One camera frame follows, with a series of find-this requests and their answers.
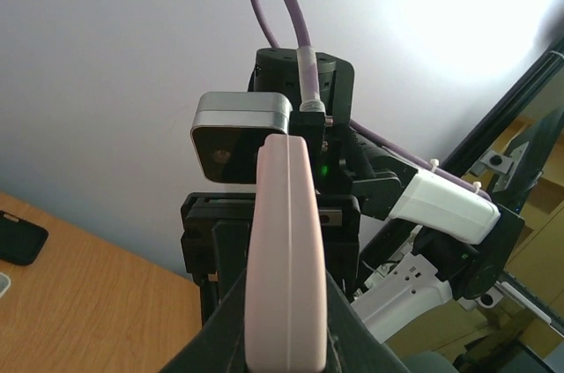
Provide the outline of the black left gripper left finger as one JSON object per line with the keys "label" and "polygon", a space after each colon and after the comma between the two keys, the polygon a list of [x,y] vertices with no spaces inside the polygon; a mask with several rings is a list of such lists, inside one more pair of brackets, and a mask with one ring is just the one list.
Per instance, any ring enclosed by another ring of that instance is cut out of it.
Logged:
{"label": "black left gripper left finger", "polygon": [[232,285],[202,330],[163,372],[246,372],[244,305],[246,271]]}

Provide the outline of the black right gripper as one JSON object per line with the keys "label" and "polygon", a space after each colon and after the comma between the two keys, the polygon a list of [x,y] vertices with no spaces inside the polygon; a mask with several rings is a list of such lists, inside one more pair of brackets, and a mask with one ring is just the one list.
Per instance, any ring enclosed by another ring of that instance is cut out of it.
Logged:
{"label": "black right gripper", "polygon": [[353,196],[303,198],[316,206],[320,225],[283,198],[257,203],[253,193],[193,192],[180,214],[182,254],[187,273],[200,288],[201,317],[207,321],[247,262],[258,258],[267,272],[286,279],[294,256],[325,265],[347,299],[353,297],[359,263],[360,206]]}

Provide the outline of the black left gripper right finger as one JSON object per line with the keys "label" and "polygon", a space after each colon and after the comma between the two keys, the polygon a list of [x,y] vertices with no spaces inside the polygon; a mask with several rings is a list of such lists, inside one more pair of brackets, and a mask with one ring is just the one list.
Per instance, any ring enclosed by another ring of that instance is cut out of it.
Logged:
{"label": "black left gripper right finger", "polygon": [[324,372],[400,373],[407,367],[379,343],[326,272],[327,357]]}

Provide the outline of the pink cased smartphone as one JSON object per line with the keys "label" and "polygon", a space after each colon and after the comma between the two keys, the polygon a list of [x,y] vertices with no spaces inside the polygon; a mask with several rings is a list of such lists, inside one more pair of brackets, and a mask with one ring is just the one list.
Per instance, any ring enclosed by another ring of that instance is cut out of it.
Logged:
{"label": "pink cased smartphone", "polygon": [[245,286],[251,372],[321,372],[327,356],[323,239],[308,149],[270,135],[259,149]]}

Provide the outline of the black phone case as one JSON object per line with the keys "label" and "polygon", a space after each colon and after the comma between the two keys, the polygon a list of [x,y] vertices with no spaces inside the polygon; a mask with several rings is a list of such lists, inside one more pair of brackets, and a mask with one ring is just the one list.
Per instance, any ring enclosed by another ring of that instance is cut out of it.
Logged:
{"label": "black phone case", "polygon": [[1,211],[0,258],[13,265],[31,265],[48,240],[48,231],[14,214]]}

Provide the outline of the white phone case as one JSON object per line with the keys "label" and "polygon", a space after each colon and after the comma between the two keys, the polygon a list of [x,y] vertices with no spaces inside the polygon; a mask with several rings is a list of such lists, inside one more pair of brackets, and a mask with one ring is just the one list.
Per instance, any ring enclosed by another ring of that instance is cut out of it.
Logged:
{"label": "white phone case", "polygon": [[11,287],[11,278],[4,272],[0,273],[0,298],[2,298]]}

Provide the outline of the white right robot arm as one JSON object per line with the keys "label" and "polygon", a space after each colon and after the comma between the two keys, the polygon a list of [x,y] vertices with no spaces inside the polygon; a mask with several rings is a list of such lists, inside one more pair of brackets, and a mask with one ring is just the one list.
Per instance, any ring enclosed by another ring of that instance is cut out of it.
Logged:
{"label": "white right robot arm", "polygon": [[247,91],[200,99],[192,139],[204,176],[223,184],[256,181],[269,134],[306,140],[325,263],[384,342],[425,312],[492,288],[523,219],[477,186],[378,143],[350,118],[352,65],[324,53],[316,60],[325,114],[299,110],[295,51],[262,48]]}

